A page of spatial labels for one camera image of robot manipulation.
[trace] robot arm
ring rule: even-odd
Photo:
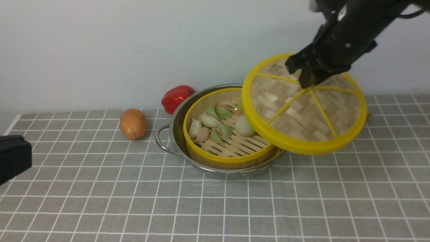
[[[311,44],[287,59],[289,73],[301,69],[299,82],[307,88],[349,71],[377,46],[375,38],[396,18],[410,19],[424,12],[401,15],[412,3],[430,11],[429,0],[310,0],[310,10],[322,12],[326,23]]]

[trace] grid tablecloth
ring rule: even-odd
[[[367,103],[343,150],[287,153],[241,181],[162,152],[162,109],[142,110],[148,133],[134,142],[122,110],[22,115],[10,134],[32,143],[33,167],[0,186],[0,241],[430,241],[430,94]]]

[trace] woven bamboo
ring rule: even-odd
[[[224,140],[223,143],[216,144],[211,139],[205,142],[194,143],[197,147],[192,147],[192,144],[187,143],[188,150],[195,161],[218,169],[244,169],[262,164],[279,153],[281,149],[274,147],[260,135],[255,134],[250,137],[243,137],[235,130],[236,120],[243,115],[242,111],[240,111],[237,106],[237,98],[240,94],[240,90],[220,92],[200,100],[188,111],[189,115],[187,120],[185,120],[187,130],[190,129],[192,119],[195,118],[199,120],[199,116],[202,115],[212,103],[217,104],[217,107],[223,107],[233,113],[231,118],[221,119],[221,123],[229,125],[233,129],[231,137]],[[242,158],[255,154],[256,152],[262,152],[267,146],[270,146],[269,149],[266,149],[267,151],[256,159],[249,159],[245,162],[234,162],[234,158]],[[226,164],[214,161],[208,158],[207,155],[205,157],[197,153],[195,151],[196,148],[206,151],[208,153],[207,155],[231,158],[232,162]]]
[[[342,75],[303,90],[300,71],[289,74],[286,59],[262,68],[251,85],[259,116],[278,132],[297,140],[326,141],[347,133],[359,113],[359,100]]]

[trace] bamboo steamer lid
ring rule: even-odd
[[[347,73],[302,89],[300,71],[289,74],[285,61],[274,56],[254,67],[245,79],[243,111],[263,138],[284,150],[317,155],[335,152],[362,130],[366,100]]]

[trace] bamboo steamer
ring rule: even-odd
[[[302,89],[300,71],[289,74],[285,61],[274,56],[256,65],[243,85],[243,109],[252,127],[287,151],[318,155],[335,152],[362,130],[366,100],[347,73]]]
[[[236,119],[243,115],[237,106],[237,98],[241,93],[242,88],[218,90],[203,96],[190,107],[185,116],[183,131],[188,151],[195,161],[212,168],[237,170],[260,165],[282,151],[258,134],[243,137],[236,132]],[[233,113],[233,117],[221,119],[223,124],[232,127],[233,134],[221,144],[216,144],[211,139],[193,143],[188,135],[193,118],[198,119],[211,103],[216,103]]]

